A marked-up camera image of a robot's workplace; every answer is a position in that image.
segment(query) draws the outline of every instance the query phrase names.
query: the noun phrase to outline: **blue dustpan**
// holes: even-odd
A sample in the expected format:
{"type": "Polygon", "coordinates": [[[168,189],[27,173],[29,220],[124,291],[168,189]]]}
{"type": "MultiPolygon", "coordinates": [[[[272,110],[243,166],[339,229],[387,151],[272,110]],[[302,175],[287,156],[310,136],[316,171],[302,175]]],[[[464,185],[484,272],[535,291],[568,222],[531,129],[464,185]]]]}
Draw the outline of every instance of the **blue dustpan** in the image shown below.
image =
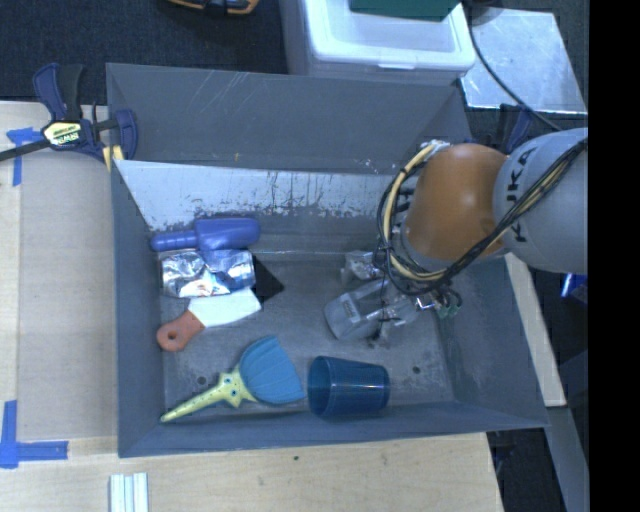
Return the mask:
{"type": "Polygon", "coordinates": [[[293,363],[275,336],[250,345],[231,373],[222,373],[218,384],[164,414],[167,422],[191,414],[222,400],[234,407],[242,400],[281,405],[305,397],[293,363]]]}

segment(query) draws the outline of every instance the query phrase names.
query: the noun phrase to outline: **black cord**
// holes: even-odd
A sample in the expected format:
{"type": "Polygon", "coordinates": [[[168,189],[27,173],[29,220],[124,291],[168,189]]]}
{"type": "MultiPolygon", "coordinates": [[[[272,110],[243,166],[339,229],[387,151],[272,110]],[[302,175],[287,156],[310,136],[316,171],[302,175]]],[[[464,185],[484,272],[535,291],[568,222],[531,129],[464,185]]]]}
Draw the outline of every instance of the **black cord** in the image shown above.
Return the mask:
{"type": "Polygon", "coordinates": [[[547,125],[553,131],[555,131],[555,132],[561,131],[562,128],[560,128],[560,126],[558,126],[553,121],[550,121],[549,119],[547,119],[543,115],[541,115],[538,112],[536,112],[525,101],[523,101],[522,98],[520,98],[515,92],[513,92],[511,90],[511,88],[509,88],[509,86],[507,84],[505,84],[504,81],[491,68],[491,66],[489,65],[489,63],[485,59],[484,55],[480,51],[480,48],[478,47],[478,43],[476,41],[475,35],[473,34],[473,17],[472,17],[472,14],[471,14],[471,7],[469,5],[467,5],[467,4],[465,4],[464,5],[464,9],[465,9],[466,17],[467,17],[467,24],[469,25],[469,35],[471,36],[471,44],[473,45],[473,48],[475,49],[476,54],[478,55],[478,58],[482,61],[482,64],[484,64],[484,67],[487,69],[489,74],[498,83],[498,85],[500,87],[502,87],[504,92],[506,92],[509,96],[511,96],[511,98],[513,98],[520,106],[522,106],[522,108],[524,108],[532,116],[534,116],[536,119],[538,119],[539,121],[541,121],[542,123],[547,125]]]}
{"type": "MultiPolygon", "coordinates": [[[[380,202],[378,203],[378,210],[376,213],[376,218],[378,221],[379,243],[376,246],[376,249],[374,250],[374,258],[373,258],[374,265],[376,265],[377,268],[379,268],[384,272],[384,274],[389,278],[389,281],[399,291],[401,291],[405,295],[414,296],[414,297],[424,295],[431,290],[426,288],[417,288],[415,283],[410,280],[403,280],[401,282],[399,278],[394,275],[393,265],[391,264],[391,256],[393,255],[404,267],[410,268],[414,272],[425,272],[425,270],[421,268],[413,260],[407,261],[396,252],[395,248],[393,247],[393,244],[391,243],[391,240],[388,240],[384,233],[383,210],[384,210],[384,205],[389,197],[389,194],[391,193],[391,189],[393,188],[393,184],[395,183],[398,176],[400,174],[404,174],[404,178],[403,178],[403,182],[404,182],[409,178],[415,176],[419,171],[421,171],[424,168],[425,165],[426,165],[426,161],[423,161],[423,162],[420,162],[419,164],[416,164],[412,169],[407,170],[406,168],[402,168],[399,171],[399,173],[396,175],[396,177],[391,181],[391,183],[389,183],[385,191],[382,193],[380,202]],[[383,259],[382,266],[380,266],[379,264],[376,263],[376,260],[379,259],[379,255],[382,251],[384,251],[384,259],[383,259]]],[[[395,198],[394,201],[395,201],[394,205],[392,206],[392,216],[394,216],[397,213],[397,198],[395,198]]]]}

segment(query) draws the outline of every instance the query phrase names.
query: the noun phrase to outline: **blue cup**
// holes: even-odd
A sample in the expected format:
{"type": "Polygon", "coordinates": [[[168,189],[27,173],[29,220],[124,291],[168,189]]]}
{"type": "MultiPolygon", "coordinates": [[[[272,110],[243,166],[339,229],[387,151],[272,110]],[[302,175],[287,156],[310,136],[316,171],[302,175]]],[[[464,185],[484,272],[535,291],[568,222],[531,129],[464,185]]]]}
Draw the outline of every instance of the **blue cup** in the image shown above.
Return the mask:
{"type": "Polygon", "coordinates": [[[377,364],[316,357],[307,380],[311,410],[323,418],[371,415],[389,401],[389,374],[377,364]]]}

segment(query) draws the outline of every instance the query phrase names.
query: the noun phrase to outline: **crumpled foil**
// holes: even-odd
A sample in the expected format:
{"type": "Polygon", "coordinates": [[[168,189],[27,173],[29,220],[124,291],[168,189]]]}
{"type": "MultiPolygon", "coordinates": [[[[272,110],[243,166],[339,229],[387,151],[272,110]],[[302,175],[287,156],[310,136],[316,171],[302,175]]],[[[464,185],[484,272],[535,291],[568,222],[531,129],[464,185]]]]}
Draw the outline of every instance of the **crumpled foil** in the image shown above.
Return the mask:
{"type": "Polygon", "coordinates": [[[255,285],[249,251],[181,251],[160,258],[165,295],[178,298],[226,295],[255,285]]]}

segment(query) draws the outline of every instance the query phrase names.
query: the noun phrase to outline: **white container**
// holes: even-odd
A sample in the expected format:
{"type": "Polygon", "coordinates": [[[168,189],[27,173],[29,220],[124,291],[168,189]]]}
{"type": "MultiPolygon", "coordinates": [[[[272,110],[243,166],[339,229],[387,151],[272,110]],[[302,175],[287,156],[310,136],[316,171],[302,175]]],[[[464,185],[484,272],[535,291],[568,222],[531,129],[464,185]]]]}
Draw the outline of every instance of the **white container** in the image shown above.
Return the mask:
{"type": "Polygon", "coordinates": [[[349,0],[280,0],[289,73],[450,85],[475,63],[462,4],[442,21],[352,12],[349,0]]]}

